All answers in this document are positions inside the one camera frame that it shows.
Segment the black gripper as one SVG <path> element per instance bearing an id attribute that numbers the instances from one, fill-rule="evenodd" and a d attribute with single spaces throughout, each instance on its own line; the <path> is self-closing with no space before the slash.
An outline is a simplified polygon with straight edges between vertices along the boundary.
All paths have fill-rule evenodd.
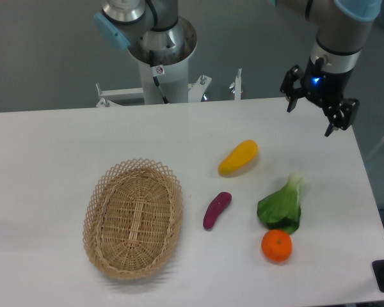
<path id="1" fill-rule="evenodd" d="M 298 65 L 289 69 L 280 86 L 280 92 L 288 101 L 287 112 L 290 113 L 296 107 L 297 101 L 305 97 L 309 101 L 321 107 L 329 124 L 324 135 L 326 137 L 335 130 L 347 130 L 354 122 L 360 101 L 356 98 L 344 98 L 343 91 L 348 83 L 353 70 L 341 74 L 333 74 L 320 70 L 314 72 L 315 65 L 309 59 L 305 73 Z M 299 88 L 294 83 L 301 81 Z"/>

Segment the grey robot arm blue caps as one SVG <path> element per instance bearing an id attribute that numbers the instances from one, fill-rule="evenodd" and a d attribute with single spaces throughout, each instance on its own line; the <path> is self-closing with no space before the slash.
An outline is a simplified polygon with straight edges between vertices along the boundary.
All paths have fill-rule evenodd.
<path id="1" fill-rule="evenodd" d="M 328 119 L 326 135 L 346 130 L 359 107 L 343 95 L 348 79 L 381 8 L 380 1 L 279 1 L 317 25 L 307 67 L 287 71 L 280 91 L 292 111 L 300 98 L 321 108 Z M 188 81 L 167 69 L 184 62 L 196 47 L 190 23 L 179 15 L 176 1 L 103 1 L 94 16 L 100 34 L 115 48 L 127 49 L 146 73 L 147 104 L 188 100 Z"/>

